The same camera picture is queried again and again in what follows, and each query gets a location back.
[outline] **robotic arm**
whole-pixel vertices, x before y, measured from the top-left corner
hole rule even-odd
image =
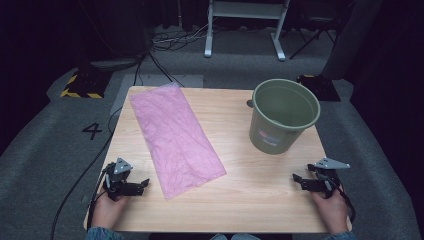
[[[132,168],[133,167],[131,164],[127,163],[122,158],[118,158],[116,163],[109,163],[102,170],[102,175],[96,184],[96,190],[91,198],[91,202],[88,207],[87,231],[91,227],[91,221],[93,219],[93,213],[97,202],[96,193],[103,176],[105,176],[105,180],[103,181],[103,189],[105,190],[105,192],[107,192],[109,198],[113,201],[116,201],[119,196],[143,195],[144,188],[149,185],[149,179],[146,179],[141,183],[127,182],[127,178],[130,175]]]
[[[317,179],[303,179],[293,174],[293,180],[300,184],[302,190],[323,192],[324,198],[330,198],[333,195],[333,191],[340,187],[336,169],[347,168],[350,168],[349,164],[325,157],[315,164],[308,164],[308,170],[314,172]]]

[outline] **green bucket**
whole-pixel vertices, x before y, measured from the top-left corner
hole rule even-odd
[[[304,86],[285,79],[271,79],[253,91],[250,140],[268,154],[287,151],[302,132],[318,120],[321,108]]]

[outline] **pink towel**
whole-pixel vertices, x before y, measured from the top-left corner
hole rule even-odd
[[[130,96],[165,199],[226,174],[176,83]]]

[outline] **gray carpet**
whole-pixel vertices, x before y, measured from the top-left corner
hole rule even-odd
[[[321,71],[331,51],[331,42],[326,36],[314,41],[293,60],[280,62],[270,40],[270,30],[220,32],[214,37],[211,58],[203,57],[204,39],[177,51],[156,51],[153,55],[174,76],[197,76],[197,80],[187,83],[186,87],[254,89],[267,79],[295,80],[300,74]],[[311,36],[311,33],[305,31],[305,35]],[[282,39],[286,55],[302,45],[301,39],[297,32]],[[50,104],[16,136],[1,156],[0,239],[49,238],[61,201],[107,141],[109,118],[113,110],[119,108],[122,92],[131,85],[135,69],[114,72],[104,99],[59,97],[74,70],[54,82],[47,92]],[[162,75],[149,57],[141,64],[139,73],[141,79],[147,75]],[[349,102],[351,84],[344,80],[334,84],[342,101],[321,102],[322,113],[316,126],[327,156],[352,166],[352,169],[339,171],[339,175],[357,210],[354,233],[359,239],[421,239],[408,194]],[[117,115],[112,117],[111,129],[117,118]],[[90,140],[90,134],[82,130],[93,123],[98,123],[103,131]],[[55,239],[84,238],[88,198],[94,190],[106,150],[64,205]],[[127,239],[146,239],[149,233],[124,235]],[[294,239],[324,236],[294,234]]]

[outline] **number 4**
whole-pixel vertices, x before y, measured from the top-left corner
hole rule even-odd
[[[94,136],[96,135],[96,133],[102,132],[102,130],[97,130],[98,128],[99,128],[99,124],[95,122],[95,123],[91,124],[90,126],[84,128],[82,130],[82,132],[89,132],[89,133],[91,133],[90,140],[93,140],[94,139]]]

